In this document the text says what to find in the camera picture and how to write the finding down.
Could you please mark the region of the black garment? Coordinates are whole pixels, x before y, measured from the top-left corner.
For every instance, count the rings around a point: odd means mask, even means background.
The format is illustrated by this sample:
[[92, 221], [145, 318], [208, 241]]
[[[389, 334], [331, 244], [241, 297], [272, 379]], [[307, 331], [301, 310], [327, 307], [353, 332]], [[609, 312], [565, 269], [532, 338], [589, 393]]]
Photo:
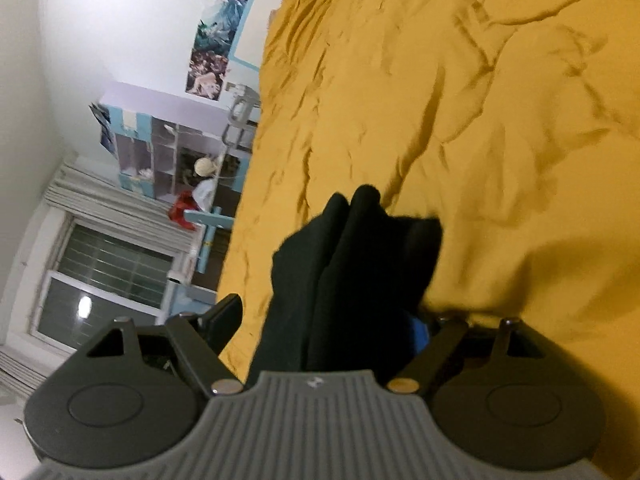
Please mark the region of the black garment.
[[361, 185], [273, 254], [262, 336], [247, 375], [370, 370], [386, 384], [416, 355], [413, 321], [442, 244], [436, 218], [393, 217]]

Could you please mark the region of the light blue desk chair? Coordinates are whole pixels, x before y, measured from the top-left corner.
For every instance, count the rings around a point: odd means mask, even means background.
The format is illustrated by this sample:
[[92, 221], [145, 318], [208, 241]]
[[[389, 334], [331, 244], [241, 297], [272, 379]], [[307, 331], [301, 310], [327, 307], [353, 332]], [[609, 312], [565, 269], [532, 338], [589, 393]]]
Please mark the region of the light blue desk chair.
[[204, 234], [200, 248], [198, 248], [198, 258], [195, 263], [195, 271], [204, 273], [216, 233], [220, 230], [231, 231], [234, 225], [234, 218], [223, 214], [221, 206], [215, 206], [212, 211], [186, 210], [184, 218], [192, 224], [204, 226]]

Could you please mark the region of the red bag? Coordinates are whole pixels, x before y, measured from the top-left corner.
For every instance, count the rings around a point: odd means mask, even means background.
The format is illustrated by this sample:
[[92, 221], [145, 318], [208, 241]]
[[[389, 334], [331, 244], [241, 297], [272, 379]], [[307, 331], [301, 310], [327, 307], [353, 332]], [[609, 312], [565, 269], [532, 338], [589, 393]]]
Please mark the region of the red bag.
[[191, 191], [181, 192], [175, 200], [175, 203], [169, 208], [167, 217], [171, 222], [178, 224], [183, 229], [194, 231], [195, 226], [192, 222], [189, 222], [184, 218], [184, 213], [187, 210], [197, 210], [198, 204], [193, 199]]

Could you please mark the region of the white plastic bag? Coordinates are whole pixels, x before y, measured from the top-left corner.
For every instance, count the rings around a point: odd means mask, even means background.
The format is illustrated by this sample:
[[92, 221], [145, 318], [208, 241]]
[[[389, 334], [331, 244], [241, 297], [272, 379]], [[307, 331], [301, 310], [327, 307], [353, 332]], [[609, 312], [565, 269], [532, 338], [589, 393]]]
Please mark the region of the white plastic bag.
[[211, 211], [217, 191], [217, 180], [206, 179], [201, 181], [193, 190], [192, 198], [201, 211]]

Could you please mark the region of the cream round ball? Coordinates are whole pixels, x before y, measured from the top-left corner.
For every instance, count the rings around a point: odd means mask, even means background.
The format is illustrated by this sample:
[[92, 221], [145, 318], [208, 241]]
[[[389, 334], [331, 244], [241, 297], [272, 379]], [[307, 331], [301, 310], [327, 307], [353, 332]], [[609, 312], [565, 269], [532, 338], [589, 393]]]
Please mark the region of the cream round ball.
[[209, 157], [201, 157], [194, 162], [194, 174], [201, 178], [209, 178], [212, 174], [216, 174], [218, 164], [216, 159]]

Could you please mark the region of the blue white shelf unit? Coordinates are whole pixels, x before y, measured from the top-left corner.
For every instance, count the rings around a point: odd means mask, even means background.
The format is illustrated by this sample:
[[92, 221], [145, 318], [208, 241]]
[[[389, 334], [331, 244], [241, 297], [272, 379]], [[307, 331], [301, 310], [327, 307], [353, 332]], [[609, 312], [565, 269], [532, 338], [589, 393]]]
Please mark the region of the blue white shelf unit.
[[221, 186], [242, 191], [255, 125], [236, 128], [227, 107], [113, 82], [90, 110], [125, 190], [170, 204], [203, 180], [195, 163], [208, 158]]

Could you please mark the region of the grey metal cart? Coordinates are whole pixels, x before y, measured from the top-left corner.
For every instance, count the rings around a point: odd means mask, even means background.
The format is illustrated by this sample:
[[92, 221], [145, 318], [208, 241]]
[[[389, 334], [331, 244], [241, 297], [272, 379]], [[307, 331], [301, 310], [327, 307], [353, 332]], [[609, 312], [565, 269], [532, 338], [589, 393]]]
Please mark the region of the grey metal cart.
[[245, 84], [238, 84], [232, 90], [232, 96], [221, 141], [228, 148], [251, 153], [258, 126], [255, 112], [260, 111], [259, 94]]

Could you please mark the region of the mustard yellow bed quilt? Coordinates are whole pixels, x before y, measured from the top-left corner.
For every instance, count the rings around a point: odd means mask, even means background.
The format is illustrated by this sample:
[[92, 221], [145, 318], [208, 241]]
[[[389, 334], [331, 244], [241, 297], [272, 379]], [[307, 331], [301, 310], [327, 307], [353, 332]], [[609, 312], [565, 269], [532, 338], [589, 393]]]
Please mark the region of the mustard yellow bed quilt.
[[271, 258], [334, 193], [369, 183], [436, 216], [424, 297], [517, 315], [588, 367], [594, 461], [639, 469], [639, 0], [282, 0], [220, 283], [243, 298], [222, 358], [245, 375]]

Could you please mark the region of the white blue headboard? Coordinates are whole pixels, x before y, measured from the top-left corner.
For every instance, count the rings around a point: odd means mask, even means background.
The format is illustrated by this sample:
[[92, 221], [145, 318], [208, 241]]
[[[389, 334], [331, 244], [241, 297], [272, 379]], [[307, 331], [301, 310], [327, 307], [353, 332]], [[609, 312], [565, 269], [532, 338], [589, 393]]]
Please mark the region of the white blue headboard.
[[251, 70], [259, 70], [266, 43], [270, 16], [282, 0], [248, 0], [230, 51], [230, 60]]

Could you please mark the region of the window with white frame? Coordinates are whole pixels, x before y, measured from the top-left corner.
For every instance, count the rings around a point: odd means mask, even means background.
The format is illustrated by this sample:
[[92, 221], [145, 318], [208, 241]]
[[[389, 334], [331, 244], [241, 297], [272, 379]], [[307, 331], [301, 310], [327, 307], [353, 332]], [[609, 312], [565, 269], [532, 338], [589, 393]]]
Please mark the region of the window with white frame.
[[113, 316], [161, 321], [193, 232], [168, 205], [63, 162], [26, 226], [1, 299], [1, 377], [29, 396]]

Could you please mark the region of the anime wall posters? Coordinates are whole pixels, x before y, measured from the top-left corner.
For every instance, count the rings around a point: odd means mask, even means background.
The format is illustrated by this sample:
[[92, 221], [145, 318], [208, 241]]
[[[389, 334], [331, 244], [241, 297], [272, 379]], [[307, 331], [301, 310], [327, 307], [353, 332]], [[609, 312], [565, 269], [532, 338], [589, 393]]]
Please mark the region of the anime wall posters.
[[218, 100], [248, 0], [204, 0], [186, 74], [186, 93]]

